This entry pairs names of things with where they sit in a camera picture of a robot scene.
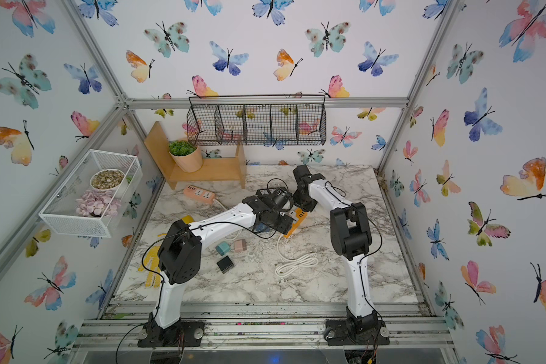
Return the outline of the orange power strip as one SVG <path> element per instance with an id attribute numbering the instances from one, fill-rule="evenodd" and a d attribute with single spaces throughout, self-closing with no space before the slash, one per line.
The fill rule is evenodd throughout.
<path id="1" fill-rule="evenodd" d="M 290 238 L 296 232 L 296 230 L 300 228 L 301 224 L 307 218 L 308 213 L 304 212 L 301 208 L 296 208 L 289 212 L 288 215 L 293 219 L 293 223 L 289 232 L 284 235 L 285 239 Z"/>

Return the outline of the teal plug adapter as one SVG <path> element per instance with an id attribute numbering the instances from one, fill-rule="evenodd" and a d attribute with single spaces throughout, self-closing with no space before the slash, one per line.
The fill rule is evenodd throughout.
<path id="1" fill-rule="evenodd" d="M 230 253 L 231 246 L 228 242 L 221 242 L 220 244 L 216 246 L 215 250 L 220 256 L 226 256 L 227 254 Z"/>

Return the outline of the pink power strip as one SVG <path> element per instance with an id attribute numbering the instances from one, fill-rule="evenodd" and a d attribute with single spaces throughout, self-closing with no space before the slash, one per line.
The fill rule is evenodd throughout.
<path id="1" fill-rule="evenodd" d="M 198 203 L 206 203 L 212 205 L 216 200 L 216 195 L 214 192 L 205 190 L 194 185 L 187 185 L 183 189 L 185 197 L 194 200 Z"/>

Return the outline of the black plug adapter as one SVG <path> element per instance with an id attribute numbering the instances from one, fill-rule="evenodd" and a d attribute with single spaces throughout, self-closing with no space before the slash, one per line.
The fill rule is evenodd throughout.
<path id="1" fill-rule="evenodd" d="M 225 274 L 234 267 L 234 263 L 229 256 L 225 256 L 217 262 L 217 266 L 221 273 Z"/>

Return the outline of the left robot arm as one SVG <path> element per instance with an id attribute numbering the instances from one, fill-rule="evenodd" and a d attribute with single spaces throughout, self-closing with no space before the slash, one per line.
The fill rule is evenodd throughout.
<path id="1" fill-rule="evenodd" d="M 237 231 L 254 234 L 260 224 L 274 233 L 286 234 L 293 224 L 287 214 L 292 207 L 293 198 L 287 188 L 270 187 L 212 218 L 191 224 L 182 220 L 173 223 L 158 251 L 162 285 L 153 314 L 157 326 L 167 329 L 180 321 L 186 283 L 200 271 L 203 250 Z"/>

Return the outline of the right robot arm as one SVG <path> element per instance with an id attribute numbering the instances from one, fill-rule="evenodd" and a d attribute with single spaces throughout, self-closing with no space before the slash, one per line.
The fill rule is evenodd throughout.
<path id="1" fill-rule="evenodd" d="M 321 206 L 329 213 L 330 241 L 346 273 L 349 319 L 359 327 L 376 323 L 379 313 L 371 299 L 367 272 L 372 233 L 366 207 L 347 200 L 322 174 L 313 174 L 306 165 L 297 166 L 293 175 L 297 206 L 304 212 Z"/>

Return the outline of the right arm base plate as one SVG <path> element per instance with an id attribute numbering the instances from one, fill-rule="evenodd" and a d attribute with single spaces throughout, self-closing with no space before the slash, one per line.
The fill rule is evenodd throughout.
<path id="1" fill-rule="evenodd" d="M 359 330 L 352 320 L 336 319 L 325 322 L 323 339 L 329 346 L 385 346 L 391 343 L 390 332 L 383 320 Z"/>

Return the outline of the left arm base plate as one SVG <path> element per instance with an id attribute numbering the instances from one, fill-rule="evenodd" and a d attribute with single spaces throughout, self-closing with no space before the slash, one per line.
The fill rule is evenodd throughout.
<path id="1" fill-rule="evenodd" d="M 138 347 L 199 347 L 204 336 L 205 323 L 182 321 L 174 323 L 167 329 L 161 328 L 151 318 L 138 335 Z"/>

